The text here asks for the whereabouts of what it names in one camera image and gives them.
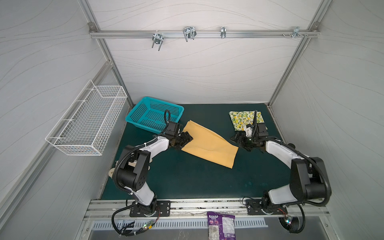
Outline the lemon print skirt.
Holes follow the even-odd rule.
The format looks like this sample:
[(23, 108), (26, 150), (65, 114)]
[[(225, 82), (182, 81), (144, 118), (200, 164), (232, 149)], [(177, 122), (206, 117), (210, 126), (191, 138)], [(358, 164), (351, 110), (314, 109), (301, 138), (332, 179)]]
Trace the lemon print skirt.
[(254, 120), (256, 120), (257, 124), (265, 122), (262, 113), (259, 111), (231, 111), (229, 116), (235, 131), (244, 131), (243, 125), (252, 125)]

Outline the tan yellow skirt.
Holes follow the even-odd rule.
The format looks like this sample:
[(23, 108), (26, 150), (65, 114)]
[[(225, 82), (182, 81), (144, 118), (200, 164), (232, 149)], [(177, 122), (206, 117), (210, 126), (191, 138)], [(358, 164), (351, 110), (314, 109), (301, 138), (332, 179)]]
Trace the tan yellow skirt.
[(187, 122), (183, 132), (189, 133), (193, 140), (182, 151), (229, 169), (233, 168), (238, 147), (193, 121)]

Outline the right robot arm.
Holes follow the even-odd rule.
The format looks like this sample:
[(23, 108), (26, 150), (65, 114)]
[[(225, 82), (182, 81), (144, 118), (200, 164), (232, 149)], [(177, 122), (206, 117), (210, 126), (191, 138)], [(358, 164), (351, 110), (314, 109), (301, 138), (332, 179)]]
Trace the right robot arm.
[(324, 161), (270, 136), (264, 123), (246, 125), (244, 131), (237, 131), (231, 137), (231, 141), (248, 152), (255, 148), (264, 150), (290, 169), (289, 183), (265, 192), (256, 203), (265, 214), (271, 215), (278, 208), (290, 205), (323, 207), (330, 201), (332, 189)]

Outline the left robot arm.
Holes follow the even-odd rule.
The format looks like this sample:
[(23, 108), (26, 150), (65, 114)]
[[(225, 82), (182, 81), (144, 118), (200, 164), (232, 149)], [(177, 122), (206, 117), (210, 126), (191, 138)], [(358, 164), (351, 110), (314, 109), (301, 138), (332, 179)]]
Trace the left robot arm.
[(112, 173), (115, 186), (133, 196), (140, 206), (155, 205), (156, 195), (147, 184), (150, 161), (169, 148), (182, 150), (192, 140), (188, 132), (180, 130), (180, 124), (169, 122), (152, 140), (137, 146), (125, 146)]

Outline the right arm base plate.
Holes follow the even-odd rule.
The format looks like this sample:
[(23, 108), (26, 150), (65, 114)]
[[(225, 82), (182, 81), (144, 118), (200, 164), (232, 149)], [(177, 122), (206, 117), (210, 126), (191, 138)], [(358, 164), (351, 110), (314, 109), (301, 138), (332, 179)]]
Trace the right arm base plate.
[(282, 205), (275, 205), (262, 199), (245, 199), (243, 202), (247, 214), (251, 216), (286, 215), (288, 213), (287, 209)]

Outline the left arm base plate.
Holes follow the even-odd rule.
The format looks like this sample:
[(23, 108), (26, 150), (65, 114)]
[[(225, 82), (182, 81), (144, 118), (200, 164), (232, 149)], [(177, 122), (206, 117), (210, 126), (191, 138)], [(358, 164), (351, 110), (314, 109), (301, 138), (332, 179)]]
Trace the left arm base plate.
[(170, 201), (154, 199), (149, 206), (136, 204), (130, 210), (130, 217), (169, 217), (171, 211)]

